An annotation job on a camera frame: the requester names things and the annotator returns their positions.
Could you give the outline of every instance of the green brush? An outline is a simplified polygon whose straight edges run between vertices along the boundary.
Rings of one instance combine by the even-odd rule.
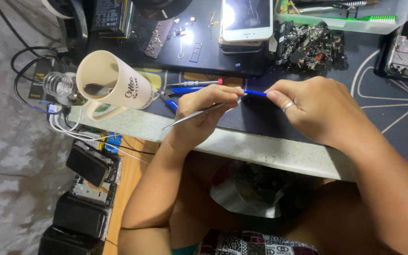
[[[396,19],[398,17],[396,15],[376,15],[376,16],[365,16],[365,17],[358,18],[358,19],[334,18],[334,17],[327,17],[327,18],[339,19],[339,20],[363,20],[363,21],[369,21],[369,22],[381,22],[381,23],[387,23],[387,24],[395,24]]]

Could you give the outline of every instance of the hand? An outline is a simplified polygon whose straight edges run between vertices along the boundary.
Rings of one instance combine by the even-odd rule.
[[[315,142],[343,150],[357,139],[380,134],[347,87],[333,79],[279,80],[265,92],[281,109],[294,101],[286,110],[289,122]]]
[[[213,103],[227,102],[228,104],[173,126],[165,137],[165,142],[168,142],[176,151],[187,154],[213,133],[220,117],[229,109],[236,107],[237,98],[243,94],[244,91],[240,87],[231,88],[212,84],[183,95],[178,100],[176,119],[211,107]]]

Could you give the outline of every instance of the white smartphone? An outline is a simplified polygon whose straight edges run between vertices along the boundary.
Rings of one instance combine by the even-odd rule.
[[[223,0],[225,41],[268,40],[273,34],[273,0]]]

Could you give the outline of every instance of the concrete floor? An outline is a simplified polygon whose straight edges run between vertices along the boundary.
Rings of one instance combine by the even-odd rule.
[[[29,45],[59,44],[52,41],[60,37],[56,18],[40,0],[0,0],[0,8]],[[55,203],[74,176],[64,163],[71,138],[52,130],[44,114],[14,94],[15,73],[9,63],[21,49],[0,17],[0,255],[37,254]],[[30,53],[22,55],[16,67],[20,70],[32,59]],[[28,95],[29,86],[22,80],[22,96]]]

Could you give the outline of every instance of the mug handle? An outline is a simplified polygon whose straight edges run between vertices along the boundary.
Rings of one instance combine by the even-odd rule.
[[[86,114],[87,114],[88,118],[90,118],[90,119],[92,119],[94,121],[104,120],[104,119],[113,117],[114,115],[119,114],[119,113],[121,113],[121,112],[128,109],[126,107],[119,106],[118,108],[113,109],[113,110],[111,110],[111,111],[109,111],[107,113],[104,113],[104,114],[98,115],[98,116],[94,116],[95,110],[97,110],[97,108],[99,106],[101,106],[102,104],[104,104],[104,103],[103,102],[98,102],[98,101],[91,101],[90,105],[88,106],[88,109],[86,109]]]

